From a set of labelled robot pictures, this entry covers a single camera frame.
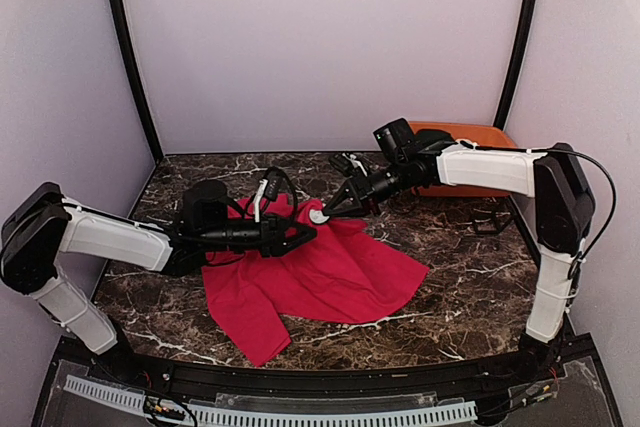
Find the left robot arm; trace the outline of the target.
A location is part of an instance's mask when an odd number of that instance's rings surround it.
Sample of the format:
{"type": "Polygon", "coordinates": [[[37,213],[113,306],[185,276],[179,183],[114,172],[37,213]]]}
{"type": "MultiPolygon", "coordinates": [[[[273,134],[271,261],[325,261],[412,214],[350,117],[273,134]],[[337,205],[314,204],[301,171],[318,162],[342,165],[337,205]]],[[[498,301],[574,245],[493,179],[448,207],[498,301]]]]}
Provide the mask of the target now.
{"type": "Polygon", "coordinates": [[[140,359],[122,346],[112,320],[63,272],[60,254],[86,254],[181,277],[204,266],[209,253],[282,257],[316,236],[295,214],[247,214],[218,180],[185,191],[178,218],[168,227],[89,208],[45,182],[2,226],[1,280],[102,356],[103,368],[117,381],[131,383],[141,374],[140,359]]]}

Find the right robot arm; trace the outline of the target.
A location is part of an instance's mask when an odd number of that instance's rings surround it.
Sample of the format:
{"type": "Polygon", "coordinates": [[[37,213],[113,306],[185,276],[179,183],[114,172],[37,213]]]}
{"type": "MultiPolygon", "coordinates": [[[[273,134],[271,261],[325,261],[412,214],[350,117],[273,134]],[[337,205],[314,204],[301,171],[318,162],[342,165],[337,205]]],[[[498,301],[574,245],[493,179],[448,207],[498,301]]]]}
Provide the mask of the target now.
{"type": "Polygon", "coordinates": [[[388,166],[370,171],[352,154],[332,156],[331,164],[346,179],[313,215],[314,222],[377,215],[381,203],[417,187],[480,187],[533,200],[540,266],[525,335],[537,342],[511,357],[510,371],[521,381],[534,379],[549,363],[541,343],[550,343],[560,332],[578,292],[582,264],[601,238],[590,232],[596,201],[580,165],[593,159],[566,143],[490,147],[438,129],[414,132],[404,118],[378,128],[373,136],[388,166]]]}

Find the red t-shirt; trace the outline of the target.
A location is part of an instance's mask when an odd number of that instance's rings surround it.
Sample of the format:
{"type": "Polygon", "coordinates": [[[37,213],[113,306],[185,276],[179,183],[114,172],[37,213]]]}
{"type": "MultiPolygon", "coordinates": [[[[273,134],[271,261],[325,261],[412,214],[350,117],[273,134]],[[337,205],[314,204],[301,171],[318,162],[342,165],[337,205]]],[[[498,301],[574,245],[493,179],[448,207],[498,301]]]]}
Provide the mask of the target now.
{"type": "Polygon", "coordinates": [[[330,220],[312,241],[275,258],[209,253],[201,269],[213,320],[255,367],[291,342],[281,318],[363,324],[404,307],[426,265],[374,239],[360,219],[330,220]]]}

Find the blue portrait round brooch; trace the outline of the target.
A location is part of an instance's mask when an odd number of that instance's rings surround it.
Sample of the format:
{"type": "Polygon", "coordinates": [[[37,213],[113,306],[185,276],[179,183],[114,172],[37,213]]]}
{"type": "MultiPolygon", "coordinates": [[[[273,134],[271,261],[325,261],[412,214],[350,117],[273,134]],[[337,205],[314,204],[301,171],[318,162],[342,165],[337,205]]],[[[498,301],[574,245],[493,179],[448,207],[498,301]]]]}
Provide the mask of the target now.
{"type": "Polygon", "coordinates": [[[330,217],[325,215],[321,210],[311,209],[309,211],[309,220],[315,225],[323,225],[330,220],[330,217]]]}

